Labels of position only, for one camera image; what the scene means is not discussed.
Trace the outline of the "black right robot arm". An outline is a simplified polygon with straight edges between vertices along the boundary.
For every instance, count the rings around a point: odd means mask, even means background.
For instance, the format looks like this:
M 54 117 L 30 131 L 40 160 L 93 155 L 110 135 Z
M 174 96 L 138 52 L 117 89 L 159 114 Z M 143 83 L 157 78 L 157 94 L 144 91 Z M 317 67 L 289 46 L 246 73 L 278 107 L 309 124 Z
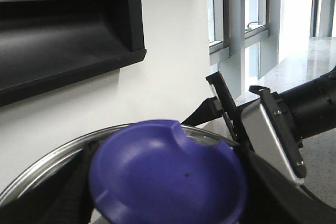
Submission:
M 335 223 L 335 208 L 305 185 L 302 141 L 335 128 L 335 71 L 282 93 L 250 86 L 236 105 L 219 72 L 207 78 L 248 178 L 240 223 Z

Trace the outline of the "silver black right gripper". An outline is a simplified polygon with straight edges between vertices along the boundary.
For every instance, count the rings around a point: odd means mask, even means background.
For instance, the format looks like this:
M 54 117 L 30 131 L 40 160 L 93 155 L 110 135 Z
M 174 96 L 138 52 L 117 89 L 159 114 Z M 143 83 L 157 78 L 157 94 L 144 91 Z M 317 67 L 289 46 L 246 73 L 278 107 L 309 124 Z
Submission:
M 335 223 L 334 208 L 295 186 L 304 184 L 306 165 L 285 111 L 270 89 L 250 86 L 259 98 L 245 104 L 241 113 L 219 71 L 206 80 L 232 139 L 245 146 L 234 146 L 248 185 L 239 223 Z

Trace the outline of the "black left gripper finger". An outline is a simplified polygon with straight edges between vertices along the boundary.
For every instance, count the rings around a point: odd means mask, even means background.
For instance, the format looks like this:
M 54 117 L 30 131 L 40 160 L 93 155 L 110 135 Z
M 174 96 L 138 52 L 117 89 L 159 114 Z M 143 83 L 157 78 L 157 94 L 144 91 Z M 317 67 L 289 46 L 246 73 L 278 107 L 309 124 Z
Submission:
M 1 207 L 1 223 L 89 223 L 94 203 L 88 185 L 90 143 L 35 189 Z

